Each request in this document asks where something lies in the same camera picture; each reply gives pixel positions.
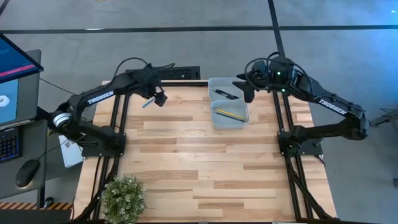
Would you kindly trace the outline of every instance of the blue pen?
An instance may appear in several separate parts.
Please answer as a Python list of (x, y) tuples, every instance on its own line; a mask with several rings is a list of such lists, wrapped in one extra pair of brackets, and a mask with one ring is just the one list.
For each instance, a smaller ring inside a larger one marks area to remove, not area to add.
[(152, 103), (153, 101), (155, 101), (155, 98), (154, 97), (152, 97), (148, 102), (146, 102), (143, 106), (142, 106), (142, 108), (145, 108), (146, 106), (148, 106), (150, 103)]

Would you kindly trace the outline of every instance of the pencil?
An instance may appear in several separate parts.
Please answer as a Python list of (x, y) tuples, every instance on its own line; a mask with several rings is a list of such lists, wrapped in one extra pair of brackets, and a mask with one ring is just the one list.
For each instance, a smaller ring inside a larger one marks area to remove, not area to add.
[(224, 114), (228, 114), (228, 115), (234, 116), (235, 118), (244, 119), (244, 117), (242, 117), (242, 116), (239, 116), (239, 115), (236, 115), (236, 114), (232, 114), (232, 113), (227, 112), (227, 111), (223, 111), (223, 110), (220, 110), (220, 109), (216, 109), (216, 111), (220, 112), (220, 113), (224, 113)]
[(237, 120), (237, 121), (245, 122), (245, 120), (242, 120), (242, 119), (239, 119), (239, 118), (235, 118), (235, 117), (232, 117), (232, 116), (227, 115), (227, 114), (223, 114), (223, 113), (219, 113), (219, 112), (216, 112), (216, 114), (219, 114), (219, 115), (224, 116), (224, 117), (227, 117), (227, 118), (235, 119), (235, 120)]

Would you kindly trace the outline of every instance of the monitor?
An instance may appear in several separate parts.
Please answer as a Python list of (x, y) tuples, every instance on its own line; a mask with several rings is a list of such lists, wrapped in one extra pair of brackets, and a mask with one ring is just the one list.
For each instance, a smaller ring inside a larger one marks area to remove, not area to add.
[(43, 67), (39, 63), (0, 34), (0, 83), (42, 71)]

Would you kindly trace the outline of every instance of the wooden tabletop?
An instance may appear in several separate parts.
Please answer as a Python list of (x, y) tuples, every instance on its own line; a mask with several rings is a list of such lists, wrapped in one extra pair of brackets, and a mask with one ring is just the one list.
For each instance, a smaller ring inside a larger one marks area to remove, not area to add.
[[(217, 130), (211, 123), (207, 87), (165, 91), (168, 100), (162, 108), (151, 104), (142, 109), (146, 100), (136, 95), (129, 102), (128, 140), (118, 176), (135, 175), (144, 182), (148, 209), (139, 222), (294, 220), (272, 94), (256, 93), (248, 104), (250, 122), (245, 128)], [(289, 100), (294, 123), (313, 126), (308, 103)], [(109, 125), (113, 102), (110, 98), (98, 104), (95, 124)], [(302, 160), (309, 190), (335, 216), (323, 164), (313, 156)], [(96, 163), (97, 158), (84, 161), (75, 216), (90, 201)]]

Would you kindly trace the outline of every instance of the potted plant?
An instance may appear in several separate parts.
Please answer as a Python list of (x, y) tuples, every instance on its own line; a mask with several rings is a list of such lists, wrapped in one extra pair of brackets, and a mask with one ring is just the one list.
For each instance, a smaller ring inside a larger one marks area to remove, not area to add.
[(146, 208), (142, 182), (135, 177), (118, 177), (105, 185), (101, 198), (109, 223), (135, 223)]

